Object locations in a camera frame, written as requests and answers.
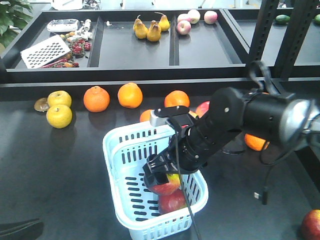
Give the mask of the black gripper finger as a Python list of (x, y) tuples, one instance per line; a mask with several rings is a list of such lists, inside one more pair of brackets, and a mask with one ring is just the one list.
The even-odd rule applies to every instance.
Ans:
[(37, 240), (43, 233), (39, 218), (0, 224), (1, 240)]

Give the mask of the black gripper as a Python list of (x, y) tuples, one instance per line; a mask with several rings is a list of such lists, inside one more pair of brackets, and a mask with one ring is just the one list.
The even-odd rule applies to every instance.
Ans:
[(142, 167), (144, 184), (153, 193), (164, 193), (167, 174), (190, 174), (200, 168), (200, 154), (188, 143), (186, 137), (173, 135), (168, 147), (147, 157)]

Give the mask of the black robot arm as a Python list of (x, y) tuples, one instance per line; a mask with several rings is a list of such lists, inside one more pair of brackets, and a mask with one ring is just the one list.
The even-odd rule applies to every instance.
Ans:
[(152, 120), (168, 122), (175, 134), (168, 147), (152, 154), (143, 166), (147, 188), (166, 184), (168, 174), (191, 174), (244, 132), (281, 146), (286, 157), (305, 146), (320, 146), (320, 108), (311, 99), (292, 93), (266, 94), (258, 89), (217, 90), (208, 111), (193, 120), (185, 106), (156, 109)]

